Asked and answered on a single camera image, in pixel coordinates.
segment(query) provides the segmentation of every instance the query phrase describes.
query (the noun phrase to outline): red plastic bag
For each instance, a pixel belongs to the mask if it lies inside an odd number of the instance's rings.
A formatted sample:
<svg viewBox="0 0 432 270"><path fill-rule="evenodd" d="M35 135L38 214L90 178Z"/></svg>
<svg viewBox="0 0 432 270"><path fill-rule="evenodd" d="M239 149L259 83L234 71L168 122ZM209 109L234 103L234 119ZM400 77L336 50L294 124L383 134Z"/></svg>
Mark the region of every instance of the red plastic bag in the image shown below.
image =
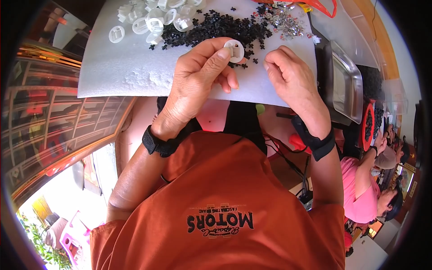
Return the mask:
<svg viewBox="0 0 432 270"><path fill-rule="evenodd" d="M283 1L275 1L275 0L252 0L256 3L267 3L267 4L279 4ZM329 16L330 18L333 18L334 16L336 16L336 10L337 10L337 2L336 0L331 0L333 3L333 13L330 15L330 12L328 12L328 10L320 3L320 1L318 0L301 0L301 2L306 3L316 9L318 9L319 11L321 11L322 13L324 13L325 15Z"/></svg>

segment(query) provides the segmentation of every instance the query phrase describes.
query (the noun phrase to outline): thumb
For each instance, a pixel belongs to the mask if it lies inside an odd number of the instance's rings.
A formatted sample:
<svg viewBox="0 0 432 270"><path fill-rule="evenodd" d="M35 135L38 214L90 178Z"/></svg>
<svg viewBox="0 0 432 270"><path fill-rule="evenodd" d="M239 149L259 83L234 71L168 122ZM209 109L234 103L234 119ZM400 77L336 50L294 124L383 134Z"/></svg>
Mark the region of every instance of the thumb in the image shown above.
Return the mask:
<svg viewBox="0 0 432 270"><path fill-rule="evenodd" d="M268 63L267 61L263 61L264 69L267 70L267 75L269 76L270 82L273 84L273 87L276 90L285 86L285 80L282 77L282 73L279 69L273 64Z"/></svg>
<svg viewBox="0 0 432 270"><path fill-rule="evenodd" d="M212 83L228 65L231 53L228 48L215 52L198 72L207 83Z"/></svg>

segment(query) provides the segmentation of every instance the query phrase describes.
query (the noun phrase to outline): fingernail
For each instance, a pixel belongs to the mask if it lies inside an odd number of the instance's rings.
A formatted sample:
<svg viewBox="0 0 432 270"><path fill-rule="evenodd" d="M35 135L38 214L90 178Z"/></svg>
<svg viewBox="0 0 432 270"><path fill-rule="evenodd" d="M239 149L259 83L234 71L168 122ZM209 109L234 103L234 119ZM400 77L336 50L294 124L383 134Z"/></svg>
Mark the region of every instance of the fingernail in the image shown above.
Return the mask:
<svg viewBox="0 0 432 270"><path fill-rule="evenodd" d="M263 66L264 66L264 69L265 69L265 70L268 70L268 69L269 69L269 64L267 64L266 61L263 61Z"/></svg>
<svg viewBox="0 0 432 270"><path fill-rule="evenodd" d="M217 55L221 59L227 59L228 57L231 57L231 53L230 53L230 51L229 51L228 48L222 48L222 49L220 49L219 52L217 53Z"/></svg>

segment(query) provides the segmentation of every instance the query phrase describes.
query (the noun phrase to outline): pink plastic stool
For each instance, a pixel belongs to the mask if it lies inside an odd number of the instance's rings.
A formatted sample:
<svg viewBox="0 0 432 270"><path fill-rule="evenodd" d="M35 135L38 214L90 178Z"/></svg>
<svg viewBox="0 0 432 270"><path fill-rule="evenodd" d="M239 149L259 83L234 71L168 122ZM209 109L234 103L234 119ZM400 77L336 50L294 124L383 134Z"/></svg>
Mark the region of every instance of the pink plastic stool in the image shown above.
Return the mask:
<svg viewBox="0 0 432 270"><path fill-rule="evenodd" d="M60 243L66 251L74 268L79 268L79 265L85 264L83 252L90 252L90 231L86 225L79 219L80 212L66 224L61 233Z"/></svg>

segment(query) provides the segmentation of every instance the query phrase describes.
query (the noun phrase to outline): pink shirt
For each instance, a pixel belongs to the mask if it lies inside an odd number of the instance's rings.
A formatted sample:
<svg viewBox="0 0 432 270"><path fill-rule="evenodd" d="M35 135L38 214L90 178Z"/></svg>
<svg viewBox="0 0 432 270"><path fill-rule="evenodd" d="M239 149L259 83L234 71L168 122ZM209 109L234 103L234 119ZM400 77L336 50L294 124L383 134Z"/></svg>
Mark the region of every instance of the pink shirt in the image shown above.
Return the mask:
<svg viewBox="0 0 432 270"><path fill-rule="evenodd" d="M345 216L358 223L369 223L377 216L377 198L380 190L370 175L371 186L356 199L356 171L358 159L344 157L340 161L343 181L343 208Z"/></svg>

